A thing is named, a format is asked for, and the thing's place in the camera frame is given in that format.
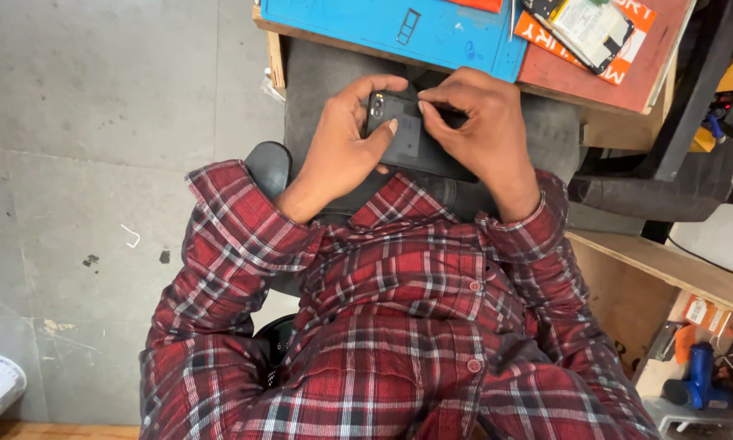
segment man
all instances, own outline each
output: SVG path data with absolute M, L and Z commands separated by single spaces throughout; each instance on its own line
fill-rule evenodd
M 514 85 L 459 69 L 418 94 L 427 131 L 485 183 L 499 218 L 461 223 L 396 175 L 344 225 L 310 224 L 379 165 L 361 102 L 327 101 L 302 170 L 274 202 L 244 164 L 192 172 L 185 266 L 141 355 L 145 438 L 656 438 L 564 237 L 565 185 L 533 169 Z M 469 121 L 454 130 L 435 105 Z M 300 272 L 280 385 L 252 339 L 267 280 Z

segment black smartphone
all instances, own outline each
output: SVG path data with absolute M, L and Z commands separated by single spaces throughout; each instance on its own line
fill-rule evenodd
M 451 128 L 459 128 L 467 121 L 466 114 L 439 110 L 442 120 Z M 366 111 L 366 136 L 391 119 L 399 122 L 393 142 L 381 157 L 381 164 L 393 165 L 417 172 L 465 182 L 478 178 L 451 157 L 424 129 L 424 120 L 417 99 L 408 99 L 390 92 L 372 92 Z

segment blue silicone mat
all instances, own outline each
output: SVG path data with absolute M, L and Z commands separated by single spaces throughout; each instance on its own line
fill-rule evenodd
M 513 82 L 527 42 L 499 14 L 445 0 L 263 0 L 269 21 L 456 69 L 474 67 Z M 516 7 L 516 20 L 521 7 Z

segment concrete floor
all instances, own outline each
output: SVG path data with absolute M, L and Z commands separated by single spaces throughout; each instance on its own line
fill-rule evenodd
M 252 4 L 0 0 L 0 354 L 29 378 L 10 416 L 139 423 L 184 173 L 283 139 Z M 272 292 L 256 327 L 296 310 Z

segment red plaid shirt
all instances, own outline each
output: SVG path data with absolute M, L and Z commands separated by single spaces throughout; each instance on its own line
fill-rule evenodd
M 589 312 L 565 186 L 462 224 L 396 175 L 345 225 L 297 225 L 241 161 L 190 173 L 184 267 L 141 356 L 144 438 L 654 438 Z M 250 313 L 299 272 L 279 387 Z

